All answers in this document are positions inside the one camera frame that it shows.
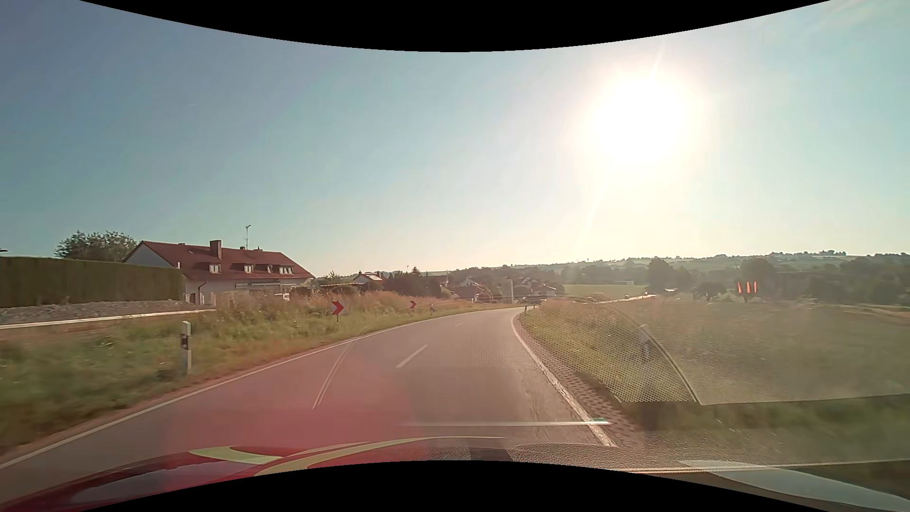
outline house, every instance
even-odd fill
[[[382,274],[379,272],[358,272],[357,276],[351,280],[358,284],[382,284],[385,281],[385,278],[382,277]]]
[[[468,286],[451,286],[448,290],[458,296],[459,299],[475,301],[478,296],[487,294],[487,291],[476,282]]]
[[[230,249],[220,240],[205,245],[141,241],[123,260],[133,265],[173,267],[183,272],[188,302],[204,304],[210,293],[236,290],[286,292],[307,286],[313,274],[281,252]]]
[[[456,288],[464,288],[465,286],[475,286],[477,285],[477,282],[470,277],[466,277],[460,282],[455,282],[454,285]]]
[[[555,297],[556,289],[538,282],[531,286],[531,295],[535,297]]]

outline asphalt road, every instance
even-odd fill
[[[12,465],[8,456],[0,460],[0,503],[112,467],[223,445],[306,449],[425,435],[599,445],[587,425],[541,425],[581,418],[516,337],[511,321],[519,311],[473,312],[375,333]]]

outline pole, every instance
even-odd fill
[[[187,321],[183,321],[183,331],[180,334],[180,362],[183,366],[184,375],[189,375],[193,365],[193,352],[189,350],[189,335],[192,333],[192,326]]]

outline road edge line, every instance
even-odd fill
[[[582,407],[578,400],[575,400],[575,397],[569,393],[569,390],[560,383],[560,380],[557,379],[556,375],[550,371],[550,368],[547,368],[546,364],[541,361],[541,358],[538,357],[537,354],[531,350],[530,346],[524,342],[524,339],[521,337],[521,334],[519,334],[518,329],[515,328],[515,323],[518,321],[519,314],[521,313],[518,313],[512,317],[511,328],[512,332],[515,334],[515,337],[518,338],[518,341],[521,343],[521,346],[524,347],[524,350],[528,352],[528,355],[531,356],[531,359],[533,359],[534,362],[541,368],[541,371],[543,372],[544,376],[547,377],[547,380],[550,381],[550,384],[556,388],[556,391],[559,392],[559,394],[562,395],[562,399],[565,400],[567,404],[569,404],[569,407],[575,411],[576,415],[581,417],[581,420],[583,422],[587,423],[588,428],[591,429],[591,432],[595,437],[597,437],[597,440],[600,441],[604,446],[608,446],[610,448],[618,448],[619,446],[616,444],[616,442],[610,439],[607,433],[603,432],[602,428],[593,423],[588,423],[593,421],[591,415],[588,414],[588,411],[584,410],[584,407]]]
[[[277,363],[269,364],[268,366],[264,366],[264,367],[258,368],[258,369],[256,369],[256,370],[250,370],[250,371],[248,371],[248,372],[245,372],[245,373],[243,373],[243,374],[237,375],[237,376],[235,376],[235,377],[231,377],[231,378],[229,378],[229,379],[227,379],[227,380],[224,380],[224,381],[221,381],[221,382],[214,383],[214,384],[212,384],[212,385],[206,386],[206,387],[204,387],[204,388],[202,388],[202,389],[197,389],[196,391],[191,391],[191,392],[188,392],[188,393],[186,393],[186,394],[182,394],[182,395],[180,395],[180,396],[175,396],[174,398],[171,398],[170,400],[167,400],[167,401],[165,401],[165,402],[162,402],[161,404],[150,405],[149,407],[147,407],[147,408],[145,408],[145,409],[141,409],[141,410],[139,410],[139,411],[136,411],[136,412],[134,412],[134,413],[131,414],[131,415],[126,415],[126,416],[124,416],[124,417],[122,417],[122,418],[117,418],[116,420],[113,420],[113,421],[110,421],[110,422],[105,423],[105,424],[103,424],[103,425],[96,426],[95,428],[91,428],[91,429],[89,429],[89,430],[86,430],[85,432],[82,432],[82,433],[79,433],[79,434],[75,434],[75,435],[71,435],[71,436],[69,436],[69,437],[67,437],[67,438],[65,438],[65,439],[61,439],[60,441],[57,441],[57,442],[55,442],[55,443],[52,443],[51,445],[47,445],[47,446],[44,446],[44,447],[41,447],[41,448],[37,448],[37,449],[34,450],[34,451],[28,452],[28,453],[26,453],[26,454],[22,454],[21,456],[18,456],[18,457],[16,457],[16,458],[13,458],[13,459],[11,459],[11,460],[8,460],[8,461],[6,461],[6,462],[4,462],[4,463],[0,463],[0,470],[6,469],[6,468],[8,468],[8,467],[10,467],[10,466],[14,466],[14,465],[16,465],[16,464],[18,464],[18,463],[20,463],[20,462],[26,461],[26,460],[28,460],[28,459],[34,457],[34,456],[39,456],[39,455],[41,455],[41,454],[43,454],[43,453],[49,452],[49,451],[51,451],[51,450],[53,450],[53,449],[55,449],[55,448],[58,448],[58,447],[60,447],[60,446],[67,445],[67,444],[72,443],[73,441],[76,441],[76,440],[81,439],[81,438],[83,438],[83,437],[88,437],[89,435],[92,435],[92,434],[94,434],[94,433],[97,433],[97,432],[100,432],[100,431],[102,431],[102,430],[105,430],[106,428],[108,428],[108,427],[110,427],[110,426],[119,425],[119,424],[124,423],[125,421],[128,421],[128,420],[131,420],[131,419],[133,419],[133,418],[135,418],[135,417],[144,415],[145,413],[150,413],[150,412],[155,411],[155,410],[157,410],[157,409],[160,409],[161,407],[164,407],[164,406],[166,406],[166,405],[174,404],[174,403],[176,403],[176,402],[179,402],[179,401],[181,401],[181,400],[184,400],[184,399],[186,399],[186,398],[189,398],[190,396],[195,396],[195,395],[197,395],[197,394],[204,393],[205,391],[208,391],[208,390],[211,390],[211,389],[215,389],[215,388],[220,387],[220,386],[222,386],[222,385],[224,385],[224,384],[230,384],[230,383],[235,382],[235,381],[238,381],[238,380],[240,380],[240,379],[242,379],[242,378],[244,378],[244,377],[249,377],[250,375],[258,374],[259,372],[265,372],[266,370],[270,370],[270,369],[272,369],[272,368],[275,368],[276,366],[281,366],[282,364],[287,364],[287,363],[290,363],[290,362],[292,362],[292,361],[297,361],[297,359],[302,359],[302,358],[307,357],[307,356],[309,356],[309,355],[313,355],[314,353],[320,353],[320,352],[326,351],[326,350],[328,350],[328,349],[337,348],[337,347],[340,347],[341,345],[344,345],[344,344],[347,344],[347,343],[354,343],[354,342],[356,342],[357,340],[362,340],[362,339],[364,339],[364,338],[368,338],[368,337],[373,336],[373,335],[376,335],[376,334],[382,334],[382,333],[387,333],[387,332],[389,332],[389,331],[394,331],[395,329],[400,329],[401,327],[408,327],[409,325],[416,325],[416,324],[418,324],[418,323],[430,322],[430,321],[433,321],[433,320],[441,320],[441,319],[443,319],[443,318],[448,318],[448,317],[451,317],[451,316],[458,316],[458,315],[462,315],[462,314],[472,314],[472,313],[475,313],[475,312],[498,311],[498,310],[502,310],[502,309],[511,309],[511,308],[491,308],[491,309],[489,309],[489,310],[478,310],[478,311],[471,311],[471,312],[460,312],[460,313],[455,313],[455,314],[447,314],[447,315],[444,315],[444,316],[438,316],[438,317],[436,317],[436,318],[427,318],[427,319],[424,319],[424,320],[418,320],[418,321],[416,321],[416,322],[403,323],[402,325],[395,325],[395,326],[393,326],[393,327],[389,327],[388,329],[383,329],[383,330],[381,330],[381,331],[376,331],[376,332],[374,332],[374,333],[369,333],[369,334],[363,334],[363,335],[361,335],[361,336],[356,336],[356,337],[351,338],[351,339],[349,339],[349,340],[342,340],[342,341],[339,341],[339,342],[335,342],[335,343],[333,343],[333,344],[331,344],[331,345],[326,345],[326,346],[324,346],[324,347],[320,347],[320,348],[315,349],[315,350],[307,351],[307,352],[302,353],[302,354],[300,354],[300,355],[292,356],[292,357],[290,357],[290,358],[288,358],[288,359],[285,359],[285,360],[283,360],[283,361],[278,361]],[[74,425],[74,426],[71,427],[71,428],[78,428],[78,425]]]

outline car hood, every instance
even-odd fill
[[[498,437],[410,437],[316,448],[211,446],[116,467],[0,505],[2,512],[77,512],[247,476],[420,460],[511,460]]]
[[[727,488],[732,483],[746,484],[752,489],[780,493],[778,499],[806,497],[876,510],[910,511],[910,500],[905,497],[846,484],[841,480],[842,476],[846,476],[844,473],[838,475],[837,472],[828,471],[828,475],[813,475],[813,471],[805,473],[806,468],[797,466],[782,468],[704,460],[679,461],[676,467],[635,469],[617,466],[617,449],[605,446],[568,443],[506,446],[503,438],[487,436],[409,437],[311,448],[211,446],[86,476],[0,505],[0,511],[80,512],[139,497],[248,476],[327,466],[428,460],[537,462],[669,477],[690,472],[710,477],[701,483]],[[905,476],[910,470],[910,461],[887,464],[892,466],[888,471],[896,475]],[[882,473],[883,469],[871,467],[869,463],[843,466],[850,469],[850,474],[856,474],[856,469],[860,470],[860,474]]]

